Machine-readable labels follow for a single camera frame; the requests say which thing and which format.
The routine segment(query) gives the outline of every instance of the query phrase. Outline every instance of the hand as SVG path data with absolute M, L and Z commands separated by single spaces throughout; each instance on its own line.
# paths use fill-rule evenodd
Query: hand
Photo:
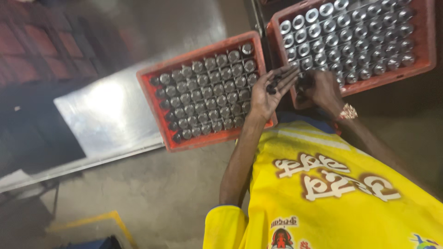
M 345 103 L 334 74 L 329 71 L 309 70 L 314 82 L 313 86 L 304 91 L 306 97 L 328 112 L 332 118 L 339 116 Z
M 281 98 L 297 82 L 300 71 L 297 67 L 284 66 L 271 70 L 261 76 L 252 88 L 251 112 L 249 116 L 258 117 L 267 122 L 275 112 Z M 270 95 L 266 91 L 266 86 L 274 79 L 275 75 L 281 74 L 282 78 L 278 82 L 275 90 L 276 94 Z

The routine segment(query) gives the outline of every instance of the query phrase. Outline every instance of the right hand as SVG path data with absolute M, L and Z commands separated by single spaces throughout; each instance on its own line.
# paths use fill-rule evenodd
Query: right hand
M 314 82 L 311 88 L 304 91 L 305 96 L 328 112 L 332 118 L 338 117 L 345 103 L 334 74 L 320 70 L 308 70 L 306 73 Z

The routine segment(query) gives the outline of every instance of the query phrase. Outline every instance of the bracelet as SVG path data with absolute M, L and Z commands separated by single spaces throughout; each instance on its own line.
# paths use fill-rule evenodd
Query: bracelet
M 356 117 L 358 117 L 358 115 L 355 108 L 346 103 L 345 106 L 343 106 L 343 109 L 340 112 L 339 116 L 337 117 L 337 120 L 354 119 Z

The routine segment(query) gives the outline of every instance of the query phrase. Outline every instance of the crate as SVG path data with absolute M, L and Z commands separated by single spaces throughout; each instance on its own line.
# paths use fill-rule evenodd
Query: crate
M 279 55 L 282 66 L 288 65 L 288 58 L 283 46 L 283 38 L 280 34 L 280 23 L 284 20 L 293 20 L 298 14 L 304 14 L 311 8 L 319 8 L 321 5 L 332 2 L 331 0 L 306 0 L 285 8 L 271 18 L 267 25 L 268 39 L 271 48 Z M 415 43 L 412 53 L 416 57 L 415 64 L 409 67 L 401 67 L 397 71 L 386 71 L 383 75 L 372 76 L 365 81 L 357 81 L 341 88 L 342 96 L 351 95 L 377 86 L 385 85 L 403 78 L 408 78 L 433 69 L 436 66 L 435 47 L 435 12 L 434 0 L 412 0 L 409 7 L 415 11 L 415 15 L 409 20 L 414 25 L 414 32 L 409 36 Z M 291 89 L 294 103 L 296 92 Z
M 263 75 L 266 73 L 266 67 L 264 64 L 263 51 L 260 42 L 260 36 L 255 31 L 246 32 L 244 34 L 228 38 L 226 40 L 220 41 L 216 44 L 209 45 L 189 53 L 177 56 L 170 60 L 158 63 L 149 68 L 140 70 L 137 72 L 137 78 L 140 82 L 140 86 L 143 89 L 145 97 L 149 103 L 152 114 L 155 117 L 157 125 L 159 127 L 160 133 L 162 134 L 166 149 L 169 152 L 178 152 L 192 148 L 198 148 L 207 146 L 210 144 L 216 144 L 220 142 L 225 142 L 229 140 L 234 140 L 239 137 L 241 127 L 232 128 L 228 130 L 222 129 L 219 132 L 212 131 L 208 135 L 200 135 L 198 137 L 192 137 L 189 140 L 182 140 L 181 143 L 176 143 L 173 141 L 172 137 L 175 132 L 169 130 L 169 122 L 165 120 L 164 116 L 167 114 L 167 110 L 160 108 L 159 103 L 161 100 L 155 97 L 155 91 L 161 86 L 153 86 L 149 83 L 152 77 L 158 77 L 162 73 L 170 72 L 171 70 L 181 68 L 182 65 L 191 66 L 192 61 L 203 61 L 205 57 L 213 57 L 214 54 L 225 53 L 236 49 L 239 45 L 244 43 L 251 43 L 254 46 L 253 58 L 256 62 L 256 70 L 258 75 Z M 271 119 L 266 123 L 265 128 L 272 127 L 277 124 L 277 118 L 275 113 L 272 115 Z

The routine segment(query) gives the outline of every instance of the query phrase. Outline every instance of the shirt sleeve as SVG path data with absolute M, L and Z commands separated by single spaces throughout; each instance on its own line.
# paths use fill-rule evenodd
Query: shirt sleeve
M 246 216 L 237 206 L 217 206 L 206 215 L 203 249 L 237 249 L 246 230 Z

